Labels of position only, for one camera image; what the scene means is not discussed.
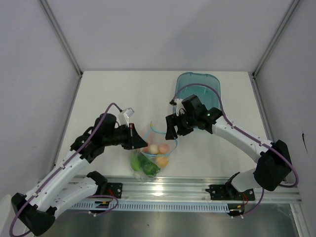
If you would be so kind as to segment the orange tomato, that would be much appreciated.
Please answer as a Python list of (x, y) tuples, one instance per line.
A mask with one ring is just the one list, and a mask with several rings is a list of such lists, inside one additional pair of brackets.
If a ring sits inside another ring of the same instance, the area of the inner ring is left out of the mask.
[(148, 148), (148, 147), (145, 147), (145, 148), (143, 148), (141, 151), (142, 151), (143, 153), (148, 153), (149, 148)]

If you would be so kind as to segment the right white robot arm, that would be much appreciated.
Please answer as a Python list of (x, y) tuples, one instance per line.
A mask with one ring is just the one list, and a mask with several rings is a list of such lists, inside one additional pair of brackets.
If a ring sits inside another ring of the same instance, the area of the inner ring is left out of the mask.
[(272, 192), (291, 172), (288, 148), (283, 141), (272, 142), (248, 133), (229, 122), (220, 109), (207, 109), (196, 95), (173, 99), (170, 104), (176, 112), (166, 117), (167, 140), (176, 140), (198, 128), (230, 142), (256, 163), (254, 169), (237, 172), (228, 179), (225, 192), (229, 198), (237, 199), (243, 192), (259, 187)]

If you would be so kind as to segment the white egg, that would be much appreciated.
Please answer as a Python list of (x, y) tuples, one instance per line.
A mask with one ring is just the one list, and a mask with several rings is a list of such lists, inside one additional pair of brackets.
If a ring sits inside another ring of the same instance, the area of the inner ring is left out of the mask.
[(158, 145), (151, 144), (149, 146), (149, 153), (152, 154), (152, 155), (157, 155), (159, 153)]

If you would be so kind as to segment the yellow lemon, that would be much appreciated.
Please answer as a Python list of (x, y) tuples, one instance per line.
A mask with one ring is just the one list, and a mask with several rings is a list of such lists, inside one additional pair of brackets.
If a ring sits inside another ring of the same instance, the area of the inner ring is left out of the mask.
[(156, 158), (156, 164), (159, 167), (166, 167), (168, 165), (169, 158), (168, 157), (157, 157)]

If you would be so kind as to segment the clear zip top bag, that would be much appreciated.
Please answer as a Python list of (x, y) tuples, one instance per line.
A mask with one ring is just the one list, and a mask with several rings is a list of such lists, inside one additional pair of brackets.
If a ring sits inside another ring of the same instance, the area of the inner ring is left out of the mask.
[(141, 182), (157, 178), (168, 166), (170, 156), (178, 146), (177, 140), (166, 140), (166, 133), (159, 131), (151, 122), (140, 133), (147, 146), (133, 150), (129, 155), (133, 176)]

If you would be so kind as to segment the green cucumber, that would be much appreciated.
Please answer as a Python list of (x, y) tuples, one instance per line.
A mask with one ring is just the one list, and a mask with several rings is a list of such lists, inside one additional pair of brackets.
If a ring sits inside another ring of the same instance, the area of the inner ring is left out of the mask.
[(130, 165), (131, 165), (131, 168), (134, 171), (141, 171), (142, 170), (141, 163), (139, 161), (137, 152), (132, 152), (131, 153), (131, 155), (130, 155)]

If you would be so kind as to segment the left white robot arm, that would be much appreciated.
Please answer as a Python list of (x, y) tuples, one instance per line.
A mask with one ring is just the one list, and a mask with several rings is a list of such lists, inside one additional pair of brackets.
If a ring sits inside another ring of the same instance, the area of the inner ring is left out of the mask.
[(68, 208), (85, 198), (117, 199), (108, 192), (108, 180), (99, 172), (88, 173), (70, 189), (65, 186), (88, 167), (108, 146), (120, 145), (125, 150), (147, 146), (134, 124), (116, 126), (113, 114), (101, 114), (83, 135), (70, 146), (61, 163), (27, 193), (16, 193), (12, 199), (14, 221), (20, 220), (35, 236), (44, 234)]

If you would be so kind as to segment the green bell pepper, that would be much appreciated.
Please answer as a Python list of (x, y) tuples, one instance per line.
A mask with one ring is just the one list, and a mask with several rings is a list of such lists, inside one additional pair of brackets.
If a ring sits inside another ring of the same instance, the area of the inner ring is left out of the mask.
[(146, 156), (139, 155), (138, 161), (140, 162), (141, 169), (147, 176), (155, 177), (160, 172), (160, 168)]

